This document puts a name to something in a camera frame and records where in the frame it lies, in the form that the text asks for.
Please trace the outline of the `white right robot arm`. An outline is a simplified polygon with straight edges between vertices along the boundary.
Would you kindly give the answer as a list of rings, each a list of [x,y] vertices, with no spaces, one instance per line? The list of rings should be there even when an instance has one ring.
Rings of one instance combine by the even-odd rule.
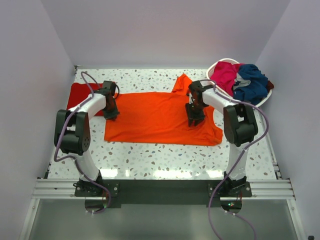
[[[188,86],[189,102],[185,104],[188,125],[198,126],[205,119],[205,110],[213,107],[223,114],[223,133],[229,143],[229,160],[224,172],[223,192],[235,196],[246,183],[247,143],[258,134],[258,125],[251,105],[236,101],[218,90],[209,80],[193,81]]]

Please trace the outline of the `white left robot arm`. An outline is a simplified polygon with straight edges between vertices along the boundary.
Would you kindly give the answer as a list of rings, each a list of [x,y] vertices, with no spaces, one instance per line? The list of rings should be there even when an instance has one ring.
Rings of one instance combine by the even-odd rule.
[[[97,90],[89,87],[88,96],[67,110],[61,109],[56,114],[53,160],[72,159],[79,179],[87,182],[86,191],[92,196],[99,196],[104,190],[104,184],[99,181],[100,170],[93,162],[89,151],[91,144],[90,120],[102,111],[106,120],[115,121],[120,114],[116,98],[120,89],[113,81],[104,81]]]

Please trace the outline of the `orange t shirt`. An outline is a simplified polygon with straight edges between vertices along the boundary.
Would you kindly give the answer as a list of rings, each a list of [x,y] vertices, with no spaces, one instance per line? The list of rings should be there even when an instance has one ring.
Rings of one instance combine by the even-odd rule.
[[[205,119],[188,125],[185,105],[189,102],[191,79],[182,74],[171,92],[121,94],[116,120],[105,122],[106,142],[215,146],[223,141],[223,131],[215,125],[214,108],[204,109]]]

